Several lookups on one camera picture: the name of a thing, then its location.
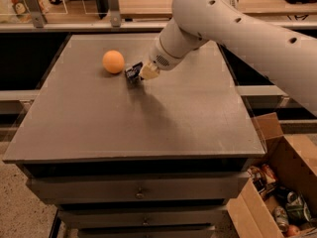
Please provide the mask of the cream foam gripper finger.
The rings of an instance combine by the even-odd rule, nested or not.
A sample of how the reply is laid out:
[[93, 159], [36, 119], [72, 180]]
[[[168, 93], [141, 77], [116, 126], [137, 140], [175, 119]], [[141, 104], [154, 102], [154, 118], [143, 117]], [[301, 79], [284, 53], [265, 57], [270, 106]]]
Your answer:
[[159, 68], [152, 63], [147, 61], [141, 68], [139, 77], [144, 80], [154, 79], [159, 76]]

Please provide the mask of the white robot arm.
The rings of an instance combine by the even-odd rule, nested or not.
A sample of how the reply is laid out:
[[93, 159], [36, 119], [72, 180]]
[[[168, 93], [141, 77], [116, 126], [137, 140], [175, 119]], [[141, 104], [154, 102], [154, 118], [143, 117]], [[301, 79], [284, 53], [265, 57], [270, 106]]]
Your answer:
[[172, 18], [151, 45], [140, 78], [174, 69], [213, 41], [317, 115], [317, 40], [247, 16], [235, 1], [172, 0]]

